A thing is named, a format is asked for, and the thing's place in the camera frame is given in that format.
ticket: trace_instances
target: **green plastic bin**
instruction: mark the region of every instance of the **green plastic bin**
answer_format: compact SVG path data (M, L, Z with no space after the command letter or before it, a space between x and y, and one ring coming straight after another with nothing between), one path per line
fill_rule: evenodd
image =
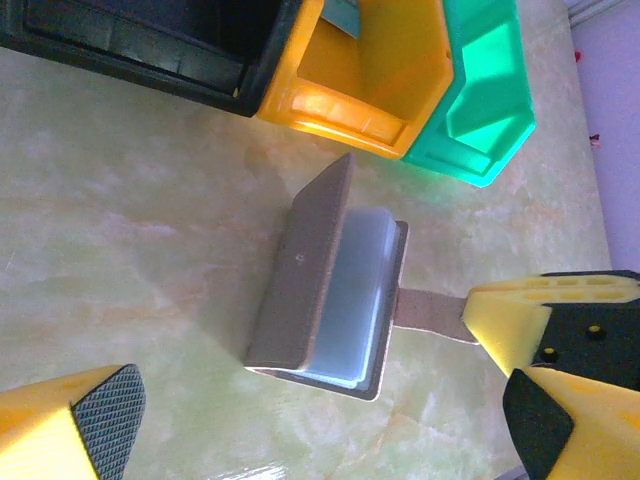
M454 81L403 161L486 187L535 128L515 0L443 0Z

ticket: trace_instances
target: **purple wall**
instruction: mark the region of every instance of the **purple wall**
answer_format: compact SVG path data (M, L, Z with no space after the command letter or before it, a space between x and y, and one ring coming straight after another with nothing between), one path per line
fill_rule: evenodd
M640 271L640 1L579 25L573 41L613 267Z

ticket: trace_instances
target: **tiled floor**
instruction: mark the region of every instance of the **tiled floor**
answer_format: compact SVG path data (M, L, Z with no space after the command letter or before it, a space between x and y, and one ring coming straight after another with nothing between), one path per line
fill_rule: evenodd
M521 0L538 128L490 188L358 154L412 228L403 286L607 268L566 8ZM492 479L518 463L479 347L395 332L363 403L243 370L284 212L346 148L0 50L0 389L137 363L130 479Z

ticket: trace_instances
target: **black plastic bin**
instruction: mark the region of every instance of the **black plastic bin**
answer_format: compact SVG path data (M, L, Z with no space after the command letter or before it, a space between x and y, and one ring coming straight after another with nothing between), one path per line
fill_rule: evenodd
M244 116L302 0L0 0L0 45Z

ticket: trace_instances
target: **yellow plastic part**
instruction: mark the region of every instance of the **yellow plastic part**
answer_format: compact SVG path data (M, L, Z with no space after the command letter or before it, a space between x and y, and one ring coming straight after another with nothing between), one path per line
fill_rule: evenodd
M640 298L633 279L614 275L528 277L478 286L462 320L505 375L531 364L553 303L626 303Z
M360 38L304 0L258 116L397 159L453 80L442 0L360 0Z
M548 480L640 479L640 392L548 368L524 372L575 423Z
M71 407L120 368L98 368L0 393L0 479L98 479Z

